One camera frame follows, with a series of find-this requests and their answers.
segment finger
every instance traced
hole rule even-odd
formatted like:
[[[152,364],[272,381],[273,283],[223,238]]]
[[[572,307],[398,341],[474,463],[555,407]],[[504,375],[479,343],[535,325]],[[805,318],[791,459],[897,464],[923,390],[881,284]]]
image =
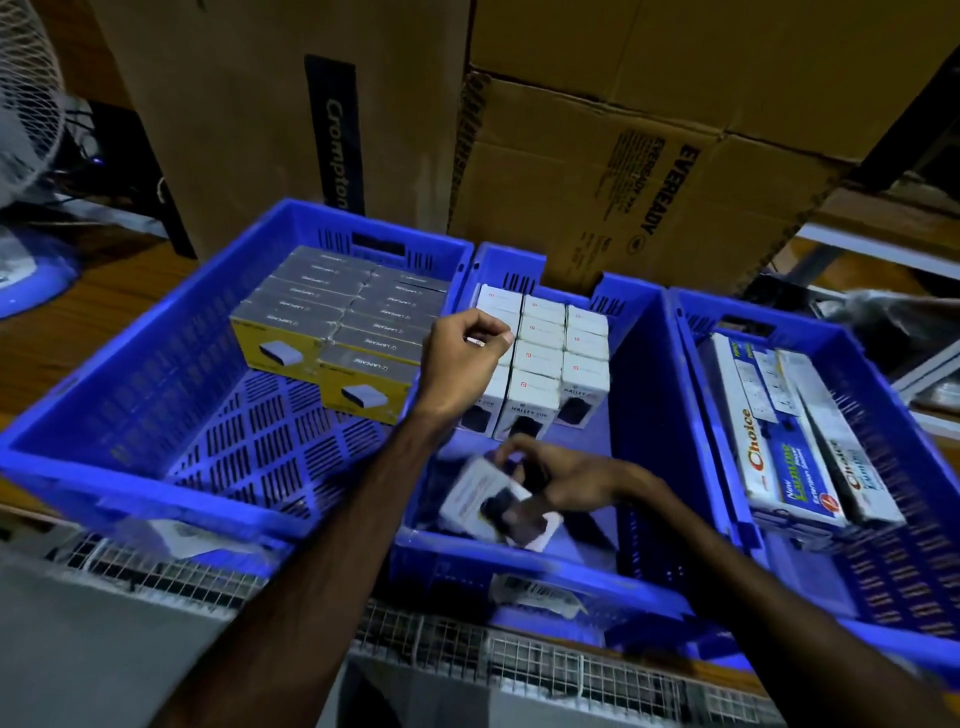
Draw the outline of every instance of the finger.
[[[494,465],[497,468],[502,468],[515,452],[522,452],[528,457],[536,458],[540,454],[540,441],[535,440],[530,435],[513,435],[496,449],[493,454]]]

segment box stack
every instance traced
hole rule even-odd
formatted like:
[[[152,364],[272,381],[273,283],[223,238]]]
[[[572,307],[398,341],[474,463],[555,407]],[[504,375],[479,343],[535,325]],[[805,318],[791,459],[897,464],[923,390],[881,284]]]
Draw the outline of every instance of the box stack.
[[[554,422],[584,427],[610,392],[605,316],[483,285],[477,307],[516,335],[460,427],[506,440],[542,439]]]
[[[449,282],[296,248],[230,316],[254,369],[320,386],[324,406],[393,424]]]

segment right hand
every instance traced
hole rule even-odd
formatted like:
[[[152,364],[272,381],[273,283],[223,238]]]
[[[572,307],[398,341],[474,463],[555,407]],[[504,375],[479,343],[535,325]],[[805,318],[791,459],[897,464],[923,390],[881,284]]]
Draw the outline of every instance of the right hand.
[[[508,510],[507,523],[531,522],[551,511],[595,511],[623,497],[645,500],[651,492],[666,488],[662,480],[634,463],[549,445],[529,435],[507,440],[494,452],[493,463],[502,469],[516,452],[523,454],[524,461],[514,479],[522,484],[523,471],[533,464],[544,470],[547,485]]]

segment blue plastic crate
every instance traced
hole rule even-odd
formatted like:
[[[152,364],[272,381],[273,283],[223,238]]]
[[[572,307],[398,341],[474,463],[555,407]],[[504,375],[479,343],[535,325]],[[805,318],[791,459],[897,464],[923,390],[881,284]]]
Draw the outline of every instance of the blue plastic crate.
[[[0,434],[0,469],[105,536],[152,548],[145,520],[186,522],[268,549],[196,560],[269,573],[339,500],[333,475],[389,431],[244,362],[228,315],[298,245],[450,280],[444,314],[473,250],[283,201]]]
[[[731,534],[679,333],[664,290],[606,274],[588,299],[541,286],[545,258],[484,243],[458,308],[482,283],[573,303],[610,321],[612,393],[586,429],[551,426],[546,440],[632,460],[657,473],[708,522]],[[609,507],[567,518],[543,554],[440,532],[436,516],[464,459],[497,443],[457,430],[434,457],[408,505],[391,556],[391,580],[412,605],[526,632],[612,647],[675,647],[708,629],[680,594],[683,564],[637,511]],[[583,605],[564,616],[491,599],[494,578],[538,582]]]
[[[960,677],[960,492],[952,469],[843,328],[702,293],[671,290],[681,336],[741,543],[792,589],[862,639]],[[800,551],[755,527],[730,441],[696,347],[713,331],[803,352],[836,398],[907,526],[838,555]]]

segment crate handle hole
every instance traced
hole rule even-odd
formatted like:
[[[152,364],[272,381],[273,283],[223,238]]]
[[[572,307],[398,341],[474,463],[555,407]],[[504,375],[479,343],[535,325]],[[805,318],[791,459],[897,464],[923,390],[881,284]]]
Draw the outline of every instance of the crate handle hole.
[[[743,319],[739,316],[724,316],[717,322],[717,328],[725,328],[738,333],[749,333],[752,336],[758,336],[761,339],[768,338],[777,330],[773,324],[764,324],[753,319]]]

